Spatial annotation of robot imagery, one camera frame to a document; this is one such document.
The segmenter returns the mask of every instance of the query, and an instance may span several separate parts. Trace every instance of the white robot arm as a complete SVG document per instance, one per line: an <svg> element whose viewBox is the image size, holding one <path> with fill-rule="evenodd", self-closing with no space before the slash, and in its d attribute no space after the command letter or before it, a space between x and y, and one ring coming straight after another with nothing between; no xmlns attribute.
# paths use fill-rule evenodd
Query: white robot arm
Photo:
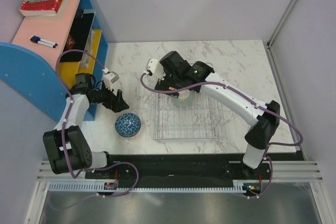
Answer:
<svg viewBox="0 0 336 224"><path fill-rule="evenodd" d="M158 78L155 89L149 89L151 91L178 98L180 94L175 90L188 87L187 89L211 97L237 113L251 126L245 135L248 145L243 163L252 169L259 166L267 145L279 125L277 117L260 108L279 114L279 103L275 101L266 103L243 93L215 73L209 65L197 61L191 66L176 51L169 52L160 61L150 59L146 73Z"/></svg>

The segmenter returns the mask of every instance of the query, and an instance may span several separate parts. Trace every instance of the blue shelf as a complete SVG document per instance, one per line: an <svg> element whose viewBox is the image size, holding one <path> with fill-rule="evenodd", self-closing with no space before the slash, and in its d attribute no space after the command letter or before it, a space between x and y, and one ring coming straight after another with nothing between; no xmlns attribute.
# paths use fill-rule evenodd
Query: blue shelf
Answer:
<svg viewBox="0 0 336 224"><path fill-rule="evenodd" d="M78 8L94 9L90 0L80 0ZM95 16L93 29L101 29ZM105 64L108 44L102 34L97 59ZM61 86L54 69L37 53L29 49L0 42L0 78L55 121L64 111L66 90ZM98 64L93 69L97 81L103 72ZM91 105L84 120L93 121L97 105Z"/></svg>

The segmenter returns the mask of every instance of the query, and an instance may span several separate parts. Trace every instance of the marker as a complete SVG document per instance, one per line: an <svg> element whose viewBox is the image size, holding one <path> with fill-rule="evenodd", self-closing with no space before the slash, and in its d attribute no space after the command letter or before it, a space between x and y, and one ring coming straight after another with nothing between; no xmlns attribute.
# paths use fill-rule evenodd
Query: marker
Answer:
<svg viewBox="0 0 336 224"><path fill-rule="evenodd" d="M58 44L57 43L55 43L55 42L52 42L52 41L49 41L49 40L46 40L46 39L42 39L42 38L40 38L40 37L38 37L38 36L32 36L32 38L30 38L30 40L37 40L37 41L42 41L42 42L45 42L45 43L47 43L47 44L51 44L51 45L54 45L54 46L58 46Z"/></svg>
<svg viewBox="0 0 336 224"><path fill-rule="evenodd" d="M45 43L45 42L40 41L40 40L38 40L37 38L34 38L34 37L35 36L32 36L32 38L30 38L30 41L33 42L33 43L41 44L41 45L44 45L44 46L47 46L47 47L52 47L52 48L56 47L55 45Z"/></svg>

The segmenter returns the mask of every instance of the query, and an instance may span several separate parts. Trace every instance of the yellow panel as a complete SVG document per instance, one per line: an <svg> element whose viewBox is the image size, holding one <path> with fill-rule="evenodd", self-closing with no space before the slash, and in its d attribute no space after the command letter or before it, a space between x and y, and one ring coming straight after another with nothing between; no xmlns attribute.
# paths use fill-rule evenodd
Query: yellow panel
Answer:
<svg viewBox="0 0 336 224"><path fill-rule="evenodd" d="M79 68L79 61L77 62L60 62L58 66L59 75L66 85L71 89L75 85L75 75Z"/></svg>
<svg viewBox="0 0 336 224"><path fill-rule="evenodd" d="M94 31L94 39L93 39L93 43L92 43L92 55L94 57L96 57L97 53L98 53L98 47L99 47L99 42L100 42L102 31L100 29L95 29L93 31ZM89 67L78 69L78 73L90 73L90 74L92 74L93 73L93 68L95 67L95 63L96 63L96 61L93 60L92 58L90 58Z"/></svg>

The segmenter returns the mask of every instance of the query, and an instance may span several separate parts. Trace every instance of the white bracket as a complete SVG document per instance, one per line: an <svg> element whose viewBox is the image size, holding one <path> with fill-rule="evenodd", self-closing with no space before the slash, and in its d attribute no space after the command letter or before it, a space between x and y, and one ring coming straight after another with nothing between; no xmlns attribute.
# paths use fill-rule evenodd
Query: white bracket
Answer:
<svg viewBox="0 0 336 224"><path fill-rule="evenodd" d="M166 73L163 70L163 66L158 59L149 59L146 65L146 70L150 71L154 76L160 80L164 80Z"/></svg>

